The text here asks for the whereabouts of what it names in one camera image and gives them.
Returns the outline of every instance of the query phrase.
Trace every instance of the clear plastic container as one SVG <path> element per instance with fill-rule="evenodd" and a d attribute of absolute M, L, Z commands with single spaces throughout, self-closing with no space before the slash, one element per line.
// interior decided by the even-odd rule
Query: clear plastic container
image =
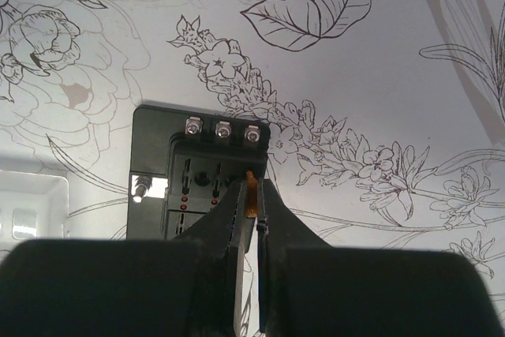
<path fill-rule="evenodd" d="M 0 171 L 0 260 L 22 241 L 64 238 L 68 214 L 66 178 Z"/>

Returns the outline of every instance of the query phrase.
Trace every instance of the metal screw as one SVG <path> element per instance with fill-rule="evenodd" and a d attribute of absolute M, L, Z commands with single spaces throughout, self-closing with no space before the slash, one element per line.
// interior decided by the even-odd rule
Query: metal screw
<path fill-rule="evenodd" d="M 260 128 L 254 125 L 250 125 L 245 130 L 245 138 L 249 142 L 258 142 L 260 139 Z"/>
<path fill-rule="evenodd" d="M 197 134 L 202 130 L 202 121 L 199 118 L 188 118 L 186 120 L 186 133 Z"/>
<path fill-rule="evenodd" d="M 231 126 L 229 122 L 219 122 L 215 126 L 215 134 L 219 138 L 227 138 L 231 135 Z"/>
<path fill-rule="evenodd" d="M 139 177 L 135 183 L 133 202 L 139 204 L 145 198 L 151 185 L 152 179 L 150 177 Z"/>

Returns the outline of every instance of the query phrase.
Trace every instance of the screw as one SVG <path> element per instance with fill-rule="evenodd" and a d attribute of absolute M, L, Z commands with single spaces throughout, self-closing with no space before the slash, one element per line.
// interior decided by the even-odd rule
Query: screw
<path fill-rule="evenodd" d="M 202 121 L 199 118 L 189 118 L 186 120 L 186 133 L 197 134 L 202 130 Z"/>
<path fill-rule="evenodd" d="M 231 135 L 231 126 L 229 122 L 219 122 L 218 125 L 215 126 L 215 134 L 219 138 L 227 138 Z"/>
<path fill-rule="evenodd" d="M 150 177 L 140 176 L 135 182 L 135 194 L 133 202 L 139 204 L 145 198 L 148 190 L 151 188 L 152 179 Z"/>
<path fill-rule="evenodd" d="M 260 139 L 260 128 L 254 125 L 250 125 L 245 130 L 245 138 L 249 142 L 258 142 Z"/>

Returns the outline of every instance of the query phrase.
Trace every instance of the orange object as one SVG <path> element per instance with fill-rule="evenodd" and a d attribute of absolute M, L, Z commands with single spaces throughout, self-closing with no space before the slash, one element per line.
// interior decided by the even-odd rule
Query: orange object
<path fill-rule="evenodd" d="M 258 216 L 258 180 L 254 178 L 252 171 L 247 175 L 247 195 L 245 199 L 245 208 L 248 219 L 254 219 Z"/>

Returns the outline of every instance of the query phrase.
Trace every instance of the metal terminal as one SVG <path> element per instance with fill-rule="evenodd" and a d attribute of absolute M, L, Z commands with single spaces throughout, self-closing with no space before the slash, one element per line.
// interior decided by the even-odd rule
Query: metal terminal
<path fill-rule="evenodd" d="M 245 130 L 245 138 L 249 142 L 258 142 L 260 140 L 260 128 L 250 125 Z"/>
<path fill-rule="evenodd" d="M 229 122 L 219 122 L 215 126 L 215 134 L 219 138 L 228 138 L 231 135 L 231 125 Z"/>
<path fill-rule="evenodd" d="M 134 203 L 140 203 L 145 197 L 163 199 L 168 187 L 168 179 L 152 178 L 147 175 L 132 175 L 132 196 Z"/>
<path fill-rule="evenodd" d="M 186 120 L 186 134 L 197 134 L 202 130 L 202 121 L 200 118 L 190 117 Z"/>

